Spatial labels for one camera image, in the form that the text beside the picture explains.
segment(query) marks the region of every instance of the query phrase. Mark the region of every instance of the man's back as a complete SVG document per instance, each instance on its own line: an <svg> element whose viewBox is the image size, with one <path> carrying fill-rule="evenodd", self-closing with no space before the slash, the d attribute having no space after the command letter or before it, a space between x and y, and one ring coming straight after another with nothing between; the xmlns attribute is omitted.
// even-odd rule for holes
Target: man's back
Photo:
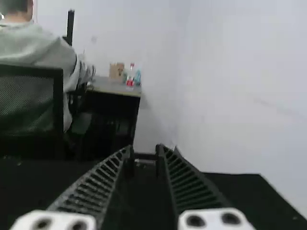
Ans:
<svg viewBox="0 0 307 230"><path fill-rule="evenodd" d="M63 69L64 93L75 90L78 83L86 82L94 75L94 68L88 68L80 61L73 48L62 38L43 30L32 21L0 21L1 61ZM67 130L72 118L65 94L63 100L64 130Z"/></svg>

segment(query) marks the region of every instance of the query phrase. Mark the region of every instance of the hood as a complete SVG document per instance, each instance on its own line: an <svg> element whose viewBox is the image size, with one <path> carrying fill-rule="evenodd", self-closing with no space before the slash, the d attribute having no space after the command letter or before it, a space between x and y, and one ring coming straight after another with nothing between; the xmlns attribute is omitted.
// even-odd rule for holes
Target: hood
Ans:
<svg viewBox="0 0 307 230"><path fill-rule="evenodd" d="M0 21L0 61L34 64L59 41L34 22Z"/></svg>

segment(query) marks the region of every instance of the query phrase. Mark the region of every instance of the black floor mat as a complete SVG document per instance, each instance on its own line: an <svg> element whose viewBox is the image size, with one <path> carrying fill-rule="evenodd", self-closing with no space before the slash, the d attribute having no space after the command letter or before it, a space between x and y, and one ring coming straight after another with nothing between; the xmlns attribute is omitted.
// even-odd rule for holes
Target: black floor mat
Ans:
<svg viewBox="0 0 307 230"><path fill-rule="evenodd" d="M205 173L257 230L306 230L307 221L260 175Z"/></svg>
<svg viewBox="0 0 307 230"><path fill-rule="evenodd" d="M94 163L0 160L0 229L21 215L46 209ZM307 221L259 175L205 173L257 230L305 230ZM125 192L117 193L108 229L170 230L174 226L167 184L153 165L140 164Z"/></svg>
<svg viewBox="0 0 307 230"><path fill-rule="evenodd" d="M46 209L94 164L0 160L0 229L30 211Z"/></svg>

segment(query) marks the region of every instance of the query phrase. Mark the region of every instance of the dark wooden desk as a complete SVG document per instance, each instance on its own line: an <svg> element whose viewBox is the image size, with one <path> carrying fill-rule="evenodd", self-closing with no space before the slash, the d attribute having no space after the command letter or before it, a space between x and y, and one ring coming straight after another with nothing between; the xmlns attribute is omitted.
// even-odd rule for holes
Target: dark wooden desk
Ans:
<svg viewBox="0 0 307 230"><path fill-rule="evenodd" d="M107 122L115 124L116 129L121 122L128 122L126 134L121 135L121 141L115 144L112 151L133 145L141 94L141 87L131 88L106 77L94 77L87 87L84 101L86 111L100 115Z"/></svg>

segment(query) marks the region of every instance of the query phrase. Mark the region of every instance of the office chair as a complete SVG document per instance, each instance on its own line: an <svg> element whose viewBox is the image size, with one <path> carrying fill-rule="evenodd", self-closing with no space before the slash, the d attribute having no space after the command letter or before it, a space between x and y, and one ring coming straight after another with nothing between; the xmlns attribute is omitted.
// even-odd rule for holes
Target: office chair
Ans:
<svg viewBox="0 0 307 230"><path fill-rule="evenodd" d="M0 154L63 157L63 70L0 63Z"/></svg>

